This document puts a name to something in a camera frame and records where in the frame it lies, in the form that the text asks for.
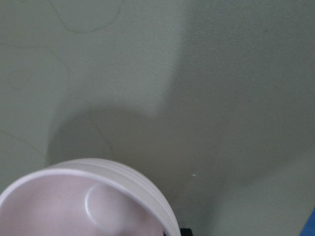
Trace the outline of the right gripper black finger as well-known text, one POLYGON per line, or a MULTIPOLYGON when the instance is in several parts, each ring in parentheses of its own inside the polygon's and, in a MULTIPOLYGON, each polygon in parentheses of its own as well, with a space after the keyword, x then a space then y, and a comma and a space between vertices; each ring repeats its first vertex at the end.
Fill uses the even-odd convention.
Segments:
POLYGON ((192 236, 192 230, 190 228, 180 228, 181 236, 192 236))

